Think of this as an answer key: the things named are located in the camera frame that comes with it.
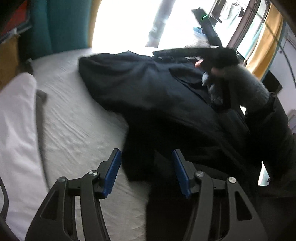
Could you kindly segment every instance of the mattress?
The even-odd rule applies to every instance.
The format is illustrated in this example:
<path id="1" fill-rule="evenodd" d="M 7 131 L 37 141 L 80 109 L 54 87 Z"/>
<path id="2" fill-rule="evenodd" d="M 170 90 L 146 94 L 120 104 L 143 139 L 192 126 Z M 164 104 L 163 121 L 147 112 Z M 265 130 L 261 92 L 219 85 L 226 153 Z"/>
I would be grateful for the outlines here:
<path id="1" fill-rule="evenodd" d="M 118 114 L 104 110 L 89 95 L 77 68 L 78 58 L 92 49 L 74 50 L 33 61 L 37 87 L 45 91 L 44 149 L 49 185 L 58 177 L 79 178 L 123 149 L 128 126 Z M 112 193 L 101 200 L 112 241 L 145 240 L 145 207 L 149 185 L 128 182 L 119 169 Z M 80 202 L 76 199 L 79 240 L 84 240 Z"/>

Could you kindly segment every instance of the silver rivet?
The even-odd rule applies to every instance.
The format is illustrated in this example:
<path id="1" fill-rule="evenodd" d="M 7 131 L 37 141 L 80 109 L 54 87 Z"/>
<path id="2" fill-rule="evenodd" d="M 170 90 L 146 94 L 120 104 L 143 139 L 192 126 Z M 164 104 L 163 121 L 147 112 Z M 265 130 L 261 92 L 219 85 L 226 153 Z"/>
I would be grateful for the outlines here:
<path id="1" fill-rule="evenodd" d="M 228 181 L 230 183 L 236 183 L 237 180 L 234 177 L 230 177 L 230 178 L 228 178 Z"/>
<path id="2" fill-rule="evenodd" d="M 59 178 L 57 179 L 57 181 L 58 181 L 59 183 L 62 183 L 62 182 L 64 182 L 65 180 L 66 180 L 65 177 L 59 177 Z"/>
<path id="3" fill-rule="evenodd" d="M 203 177 L 204 175 L 205 175 L 205 173 L 202 171 L 198 171 L 195 173 L 195 176 L 197 176 L 197 177 Z"/>
<path id="4" fill-rule="evenodd" d="M 98 172 L 96 170 L 90 171 L 89 174 L 94 177 L 98 174 Z"/>

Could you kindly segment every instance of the human hand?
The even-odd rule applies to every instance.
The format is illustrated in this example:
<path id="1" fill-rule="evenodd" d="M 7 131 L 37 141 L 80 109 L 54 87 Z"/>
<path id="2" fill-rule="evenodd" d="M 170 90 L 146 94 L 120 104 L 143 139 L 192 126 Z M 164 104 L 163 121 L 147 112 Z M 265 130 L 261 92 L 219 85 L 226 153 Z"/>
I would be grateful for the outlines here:
<path id="1" fill-rule="evenodd" d="M 201 67 L 201 63 L 202 61 L 198 61 L 195 67 Z M 246 107 L 248 112 L 255 112 L 267 104 L 269 91 L 256 76 L 241 65 L 232 65 L 223 69 L 212 68 L 210 74 L 204 73 L 203 85 L 208 87 L 215 104 L 223 102 L 221 79 L 229 82 L 230 93 L 236 95 L 238 104 Z"/>

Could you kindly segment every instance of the person's arm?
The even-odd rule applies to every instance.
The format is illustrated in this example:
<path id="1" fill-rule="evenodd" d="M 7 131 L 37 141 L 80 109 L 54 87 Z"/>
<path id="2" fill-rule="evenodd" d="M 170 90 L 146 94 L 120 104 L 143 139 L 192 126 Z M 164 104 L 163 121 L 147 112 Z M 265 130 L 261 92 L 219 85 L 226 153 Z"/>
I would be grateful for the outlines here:
<path id="1" fill-rule="evenodd" d="M 236 91 L 239 104 L 247 108 L 245 120 L 271 182 L 288 189 L 294 188 L 296 142 L 278 98 L 242 66 L 213 68 L 211 74 L 228 80 Z M 211 98 L 217 100 L 221 98 L 221 89 L 219 83 L 212 79 L 206 73 L 203 83 L 208 86 Z"/>

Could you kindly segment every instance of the white pillow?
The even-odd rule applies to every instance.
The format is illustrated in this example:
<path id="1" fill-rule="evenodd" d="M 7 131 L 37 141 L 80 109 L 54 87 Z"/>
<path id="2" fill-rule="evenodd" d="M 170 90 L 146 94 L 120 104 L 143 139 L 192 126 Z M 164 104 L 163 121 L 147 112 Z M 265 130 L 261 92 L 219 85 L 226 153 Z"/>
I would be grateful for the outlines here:
<path id="1" fill-rule="evenodd" d="M 0 92 L 0 176 L 9 199 L 6 223 L 20 240 L 47 194 L 35 95 L 36 80 L 28 73 L 19 74 Z"/>

